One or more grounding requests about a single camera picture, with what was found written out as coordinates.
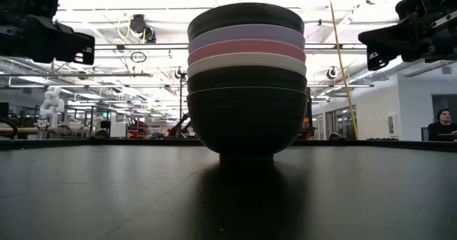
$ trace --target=red object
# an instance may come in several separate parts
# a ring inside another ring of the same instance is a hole
[[[222,54],[236,53],[266,53],[280,54],[298,59],[303,63],[306,61],[306,55],[303,50],[280,41],[263,40],[263,39],[242,39],[221,41],[214,44],[203,46],[192,52],[187,62],[189,66],[201,59],[218,56]]]

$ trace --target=bowl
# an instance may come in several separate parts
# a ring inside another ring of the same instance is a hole
[[[190,66],[199,60],[212,56],[245,52],[279,54],[298,59],[303,63],[306,62],[306,55],[304,51],[291,44],[263,39],[240,39],[216,42],[201,47],[189,55],[187,58],[187,63]]]
[[[187,68],[187,75],[191,78],[203,71],[237,66],[270,66],[306,76],[306,65],[302,61],[290,56],[267,53],[235,53],[208,57],[190,65]]]
[[[189,41],[208,31],[243,24],[284,26],[303,35],[303,19],[290,9],[273,4],[229,4],[205,11],[191,21],[187,29]]]
[[[271,157],[303,126],[307,95],[274,87],[224,87],[187,96],[200,141],[225,157]]]
[[[187,79],[187,92],[233,86],[267,86],[306,92],[306,77],[271,66],[230,66],[210,69]]]
[[[290,44],[300,50],[305,49],[305,39],[303,34],[283,26],[265,24],[247,24],[237,26],[227,26],[206,32],[189,43],[189,54],[201,47],[222,41],[243,40],[243,39],[262,39],[279,41]]]

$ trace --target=wall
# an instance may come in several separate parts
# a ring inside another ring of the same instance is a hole
[[[0,102],[8,102],[10,109],[17,113],[18,106],[34,108],[41,105],[44,100],[44,89],[32,89],[31,94],[25,94],[22,89],[0,90]]]
[[[402,140],[421,141],[421,127],[433,123],[435,117],[432,95],[457,94],[457,75],[442,75],[440,69],[411,78],[398,75],[398,94]]]
[[[357,126],[360,140],[369,138],[391,138],[388,132],[388,114],[398,114],[398,137],[401,139],[400,102],[398,99],[397,75],[387,81],[374,82],[373,88],[358,88],[351,92],[352,102],[357,109]],[[349,107],[347,98],[331,99],[330,103],[314,104],[313,115]]]

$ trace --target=table surface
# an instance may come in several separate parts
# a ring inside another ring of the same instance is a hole
[[[293,147],[0,152],[0,239],[457,239],[457,155]]]

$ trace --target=man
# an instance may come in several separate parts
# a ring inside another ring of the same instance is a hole
[[[428,125],[428,140],[453,141],[457,139],[457,135],[449,136],[449,134],[457,134],[457,124],[452,124],[449,109],[438,111],[436,118],[438,122]]]

